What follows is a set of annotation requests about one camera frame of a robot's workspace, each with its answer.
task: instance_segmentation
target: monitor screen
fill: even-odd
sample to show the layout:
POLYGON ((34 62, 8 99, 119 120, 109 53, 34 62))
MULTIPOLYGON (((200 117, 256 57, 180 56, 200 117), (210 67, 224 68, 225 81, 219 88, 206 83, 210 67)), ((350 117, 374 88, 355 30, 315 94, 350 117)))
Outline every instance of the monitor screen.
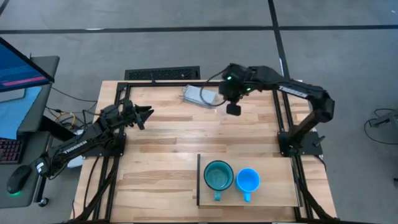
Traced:
POLYGON ((4 40, 0 41, 0 92, 48 84, 47 75, 36 64, 4 40))

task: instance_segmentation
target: keyboard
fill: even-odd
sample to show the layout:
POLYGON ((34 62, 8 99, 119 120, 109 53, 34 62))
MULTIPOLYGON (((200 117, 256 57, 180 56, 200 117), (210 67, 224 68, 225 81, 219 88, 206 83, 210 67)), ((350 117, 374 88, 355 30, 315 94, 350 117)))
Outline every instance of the keyboard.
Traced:
POLYGON ((199 80, 199 66, 126 70, 125 80, 199 80))
POLYGON ((18 136, 17 140, 0 138, 0 165, 20 164, 26 141, 25 136, 18 136))

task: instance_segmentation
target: mug handle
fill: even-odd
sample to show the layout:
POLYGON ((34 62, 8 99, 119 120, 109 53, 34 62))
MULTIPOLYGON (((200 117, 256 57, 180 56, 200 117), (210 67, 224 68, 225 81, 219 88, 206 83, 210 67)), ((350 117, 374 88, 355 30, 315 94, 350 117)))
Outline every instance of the mug handle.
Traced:
POLYGON ((250 192, 244 192, 243 193, 243 200, 245 202, 250 202, 250 192))
POLYGON ((219 191, 214 191, 214 200, 216 200, 216 201, 220 201, 221 200, 221 192, 219 192, 219 191))

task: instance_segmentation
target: computer mouse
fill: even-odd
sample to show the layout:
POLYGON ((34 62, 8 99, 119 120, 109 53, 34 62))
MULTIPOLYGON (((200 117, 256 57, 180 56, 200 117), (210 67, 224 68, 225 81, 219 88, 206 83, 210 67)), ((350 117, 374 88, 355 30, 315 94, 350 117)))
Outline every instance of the computer mouse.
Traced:
POLYGON ((24 187, 31 172, 32 168, 30 166, 22 165, 18 167, 8 179, 7 191, 10 194, 18 193, 24 187))

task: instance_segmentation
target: computer monitor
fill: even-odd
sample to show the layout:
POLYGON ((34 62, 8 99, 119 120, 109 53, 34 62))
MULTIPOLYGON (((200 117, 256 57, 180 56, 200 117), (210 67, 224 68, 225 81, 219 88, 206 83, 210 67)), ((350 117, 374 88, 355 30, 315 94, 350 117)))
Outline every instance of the computer monitor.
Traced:
POLYGON ((25 88, 50 82, 53 77, 0 37, 0 101, 23 97, 25 88))

